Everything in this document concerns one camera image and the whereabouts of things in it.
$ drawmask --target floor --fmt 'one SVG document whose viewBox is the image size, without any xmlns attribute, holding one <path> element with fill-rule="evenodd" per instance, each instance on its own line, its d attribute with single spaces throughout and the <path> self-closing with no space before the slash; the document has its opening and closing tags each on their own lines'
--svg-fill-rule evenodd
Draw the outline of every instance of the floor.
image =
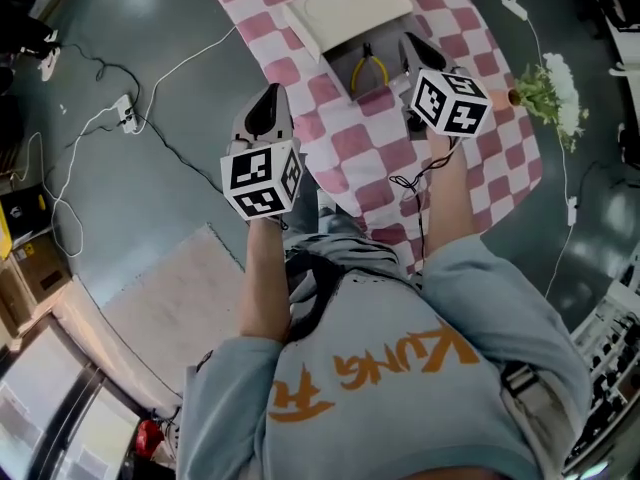
<svg viewBox="0 0 640 480">
<path fill-rule="evenodd" d="M 514 73 L 536 61 L 533 36 L 525 23 L 508 13 L 500 0 L 473 1 Z M 615 138 L 625 118 L 625 88 L 607 75 L 615 53 L 606 40 L 591 37 L 593 26 L 578 21 L 574 0 L 518 1 L 529 11 L 542 50 L 565 56 L 583 105 L 591 109 L 578 151 L 567 158 L 568 192 L 575 195 L 593 160 L 606 164 L 619 158 Z M 139 109 L 146 108 L 153 84 L 170 67 L 231 28 L 216 0 L 63 0 L 50 23 L 60 29 L 63 41 L 78 43 L 88 53 L 136 73 L 144 87 Z M 63 50 L 47 84 L 38 81 L 32 61 L 21 63 L 14 92 L 27 133 L 43 133 L 45 166 L 53 164 L 89 117 L 135 88 L 118 70 L 95 82 L 99 66 L 74 50 Z M 257 64 L 234 33 L 160 86 L 152 116 L 169 142 L 218 179 L 218 158 L 226 148 L 233 117 L 264 85 Z M 115 117 L 104 116 L 101 123 L 113 125 Z M 569 228 L 557 139 L 539 121 L 534 120 L 534 127 L 544 163 L 542 183 L 484 240 L 544 292 Z M 62 166 L 67 165 L 68 151 L 64 158 Z M 640 238 L 636 194 L 620 187 L 610 190 L 611 177 L 633 176 L 624 169 L 596 169 L 585 182 L 578 222 L 550 294 L 569 327 L 593 308 Z M 65 174 L 62 167 L 51 177 L 56 193 Z M 65 197 L 84 225 L 84 252 L 71 260 L 71 266 L 100 307 L 205 222 L 243 261 L 246 226 L 222 196 L 162 147 L 149 128 L 139 136 L 98 131 L 83 138 Z M 59 220 L 64 243 L 77 250 L 77 225 L 65 209 Z"/>
</svg>

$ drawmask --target flower bouquet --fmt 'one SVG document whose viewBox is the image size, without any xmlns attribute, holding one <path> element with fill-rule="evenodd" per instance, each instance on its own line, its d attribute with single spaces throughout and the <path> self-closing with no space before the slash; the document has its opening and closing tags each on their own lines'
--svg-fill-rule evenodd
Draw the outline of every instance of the flower bouquet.
<svg viewBox="0 0 640 480">
<path fill-rule="evenodd" d="M 509 101 L 522 105 L 534 116 L 542 118 L 545 124 L 553 124 L 562 147 L 573 153 L 576 136 L 584 131 L 580 121 L 589 117 L 589 111 L 580 108 L 573 75 L 562 55 L 545 53 L 543 57 L 545 67 L 536 66 L 532 73 L 527 66 L 524 74 L 516 79 L 515 89 L 509 92 Z"/>
</svg>

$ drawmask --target flower pot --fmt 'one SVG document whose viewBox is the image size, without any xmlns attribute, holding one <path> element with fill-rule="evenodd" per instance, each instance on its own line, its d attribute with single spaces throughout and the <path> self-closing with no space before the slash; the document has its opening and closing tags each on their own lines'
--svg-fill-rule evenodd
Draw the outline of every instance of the flower pot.
<svg viewBox="0 0 640 480">
<path fill-rule="evenodd" d="M 489 97 L 493 103 L 493 110 L 506 110 L 510 107 L 517 107 L 522 101 L 518 91 L 509 89 L 492 89 L 489 91 Z"/>
</svg>

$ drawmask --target tablecloth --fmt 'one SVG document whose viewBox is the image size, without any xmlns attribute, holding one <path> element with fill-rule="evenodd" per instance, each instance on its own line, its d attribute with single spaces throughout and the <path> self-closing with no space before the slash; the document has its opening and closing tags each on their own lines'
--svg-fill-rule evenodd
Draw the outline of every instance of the tablecloth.
<svg viewBox="0 0 640 480">
<path fill-rule="evenodd" d="M 286 87 L 306 164 L 319 185 L 375 240 L 391 245 L 408 273 L 422 261 L 415 200 L 389 182 L 430 160 L 427 141 L 408 140 L 400 99 L 389 89 L 356 103 L 341 95 L 284 20 L 289 0 L 219 0 L 270 82 Z M 470 0 L 411 0 L 427 36 L 489 89 L 513 85 L 507 62 Z M 478 231 L 493 226 L 539 183 L 542 162 L 523 108 L 494 112 L 464 142 Z M 428 222 L 428 191 L 425 230 Z"/>
</svg>

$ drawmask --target sleeve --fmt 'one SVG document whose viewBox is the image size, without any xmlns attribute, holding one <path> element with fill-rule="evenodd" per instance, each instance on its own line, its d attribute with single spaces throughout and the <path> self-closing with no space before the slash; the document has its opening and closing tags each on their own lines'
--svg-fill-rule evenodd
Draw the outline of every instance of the sleeve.
<svg viewBox="0 0 640 480">
<path fill-rule="evenodd" d="M 519 361 L 555 374 L 586 421 L 589 371 L 562 318 L 477 235 L 452 242 L 427 259 L 422 296 L 490 361 Z"/>
<path fill-rule="evenodd" d="M 177 478 L 235 479 L 264 439 L 264 416 L 282 344 L 225 341 L 199 371 L 187 369 Z"/>
</svg>

